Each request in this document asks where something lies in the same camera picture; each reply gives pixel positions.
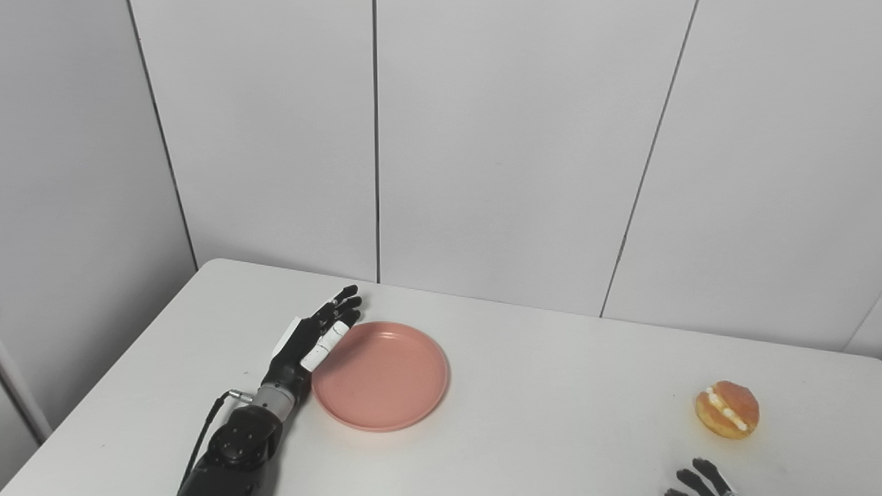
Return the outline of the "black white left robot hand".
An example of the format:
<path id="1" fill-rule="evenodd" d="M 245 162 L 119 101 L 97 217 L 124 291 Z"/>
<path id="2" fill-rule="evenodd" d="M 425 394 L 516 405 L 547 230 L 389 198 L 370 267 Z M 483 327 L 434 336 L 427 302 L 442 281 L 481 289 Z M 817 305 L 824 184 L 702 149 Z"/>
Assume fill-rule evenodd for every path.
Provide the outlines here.
<path id="1" fill-rule="evenodd" d="M 274 352 L 261 385 L 278 387 L 302 402 L 313 371 L 361 317 L 362 296 L 357 292 L 357 285 L 346 286 L 311 317 L 296 321 L 287 341 Z"/>

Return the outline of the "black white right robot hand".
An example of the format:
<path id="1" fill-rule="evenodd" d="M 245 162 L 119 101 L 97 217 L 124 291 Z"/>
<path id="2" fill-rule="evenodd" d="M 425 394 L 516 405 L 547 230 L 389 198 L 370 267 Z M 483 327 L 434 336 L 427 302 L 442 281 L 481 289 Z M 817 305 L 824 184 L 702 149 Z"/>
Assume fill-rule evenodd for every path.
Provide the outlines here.
<path id="1" fill-rule="evenodd" d="M 681 468 L 675 471 L 675 477 L 692 493 L 668 488 L 664 495 L 739 495 L 736 488 L 719 471 L 717 465 L 710 462 L 709 459 L 694 458 L 692 468 Z"/>

